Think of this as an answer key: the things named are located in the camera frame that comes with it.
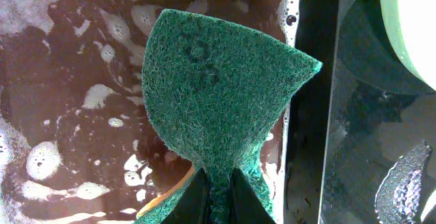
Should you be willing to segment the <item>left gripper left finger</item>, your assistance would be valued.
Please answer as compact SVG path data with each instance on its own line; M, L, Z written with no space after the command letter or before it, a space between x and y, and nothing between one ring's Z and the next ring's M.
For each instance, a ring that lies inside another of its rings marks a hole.
M203 169L200 169L174 210L161 222L161 224L209 224L210 184Z

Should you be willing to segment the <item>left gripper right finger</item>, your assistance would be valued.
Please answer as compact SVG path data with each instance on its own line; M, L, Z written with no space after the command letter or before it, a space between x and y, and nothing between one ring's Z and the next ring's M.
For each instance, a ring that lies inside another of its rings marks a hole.
M275 224L237 168L230 179L230 224Z

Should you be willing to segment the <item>green yellow sponge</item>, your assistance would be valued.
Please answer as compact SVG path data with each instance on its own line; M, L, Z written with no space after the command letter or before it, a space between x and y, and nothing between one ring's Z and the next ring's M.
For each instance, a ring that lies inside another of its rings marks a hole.
M240 169L272 210L260 153L292 96L322 64L233 22L165 9L142 66L146 113L165 145L211 181L211 219L227 223L230 174Z

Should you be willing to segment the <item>light blue plate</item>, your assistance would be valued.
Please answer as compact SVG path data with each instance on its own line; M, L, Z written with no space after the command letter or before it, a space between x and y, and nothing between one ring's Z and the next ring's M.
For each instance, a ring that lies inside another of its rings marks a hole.
M380 0L386 34L405 68L435 89L435 0Z

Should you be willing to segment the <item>rectangular black soapy tray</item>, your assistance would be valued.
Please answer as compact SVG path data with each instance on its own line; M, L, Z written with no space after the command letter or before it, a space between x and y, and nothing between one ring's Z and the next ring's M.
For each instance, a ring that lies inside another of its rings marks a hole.
M141 64L163 9L317 55L338 0L1 0L1 222L133 223L190 161L146 116Z

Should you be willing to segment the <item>round black tray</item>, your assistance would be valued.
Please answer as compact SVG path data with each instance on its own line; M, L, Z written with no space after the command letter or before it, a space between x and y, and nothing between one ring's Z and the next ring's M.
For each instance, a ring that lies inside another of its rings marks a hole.
M395 55L380 0L340 0L318 221L435 222L435 92Z

